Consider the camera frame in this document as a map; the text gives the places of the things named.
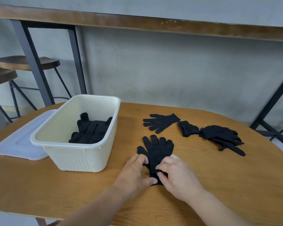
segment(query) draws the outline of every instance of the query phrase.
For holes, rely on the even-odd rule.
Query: container lid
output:
[[[43,147],[34,146],[30,142],[30,135],[57,109],[48,110],[26,125],[19,128],[0,142],[0,155],[13,156],[30,160],[41,160],[48,156]]]

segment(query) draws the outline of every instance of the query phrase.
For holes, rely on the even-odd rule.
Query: wooden stool seat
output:
[[[47,57],[39,57],[43,70],[52,69],[60,65],[60,60]],[[12,70],[31,71],[24,55],[14,55],[0,58],[0,67]]]
[[[0,84],[9,82],[18,77],[15,70],[0,68]]]

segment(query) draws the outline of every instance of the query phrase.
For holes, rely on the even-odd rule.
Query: person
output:
[[[58,226],[108,226],[122,205],[142,189],[157,183],[155,178],[142,178],[144,155],[135,154],[129,159],[114,184],[104,190],[94,201],[73,213]],[[186,202],[207,226],[249,226],[212,193],[201,185],[189,166],[176,155],[165,157],[156,169],[165,188],[176,198]]]

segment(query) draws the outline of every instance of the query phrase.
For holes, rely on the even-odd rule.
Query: person's right hand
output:
[[[176,155],[165,157],[155,169],[168,173],[168,177],[162,172],[158,172],[157,175],[174,197],[189,205],[195,197],[205,191],[192,169]]]

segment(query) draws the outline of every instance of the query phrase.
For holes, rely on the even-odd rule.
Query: plastic box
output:
[[[35,130],[30,141],[44,147],[60,170],[99,172],[105,168],[112,149],[119,107],[117,97],[76,95]],[[84,112],[91,121],[106,121],[113,116],[105,137],[95,144],[68,143],[71,134],[78,132],[77,121]]]

